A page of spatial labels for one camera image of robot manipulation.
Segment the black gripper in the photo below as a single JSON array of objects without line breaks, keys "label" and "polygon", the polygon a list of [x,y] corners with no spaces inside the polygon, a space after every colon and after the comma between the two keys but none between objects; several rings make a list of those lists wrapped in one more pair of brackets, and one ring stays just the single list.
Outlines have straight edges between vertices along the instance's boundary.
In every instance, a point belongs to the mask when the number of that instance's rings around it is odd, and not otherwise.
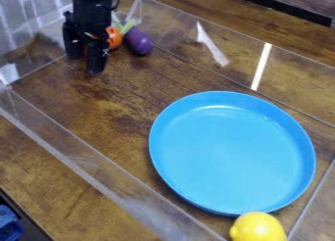
[{"label": "black gripper", "polygon": [[64,12],[63,40],[69,59],[84,57],[83,36],[87,38],[87,73],[103,72],[108,56],[105,29],[111,26],[111,12],[119,0],[72,0],[73,11]]}]

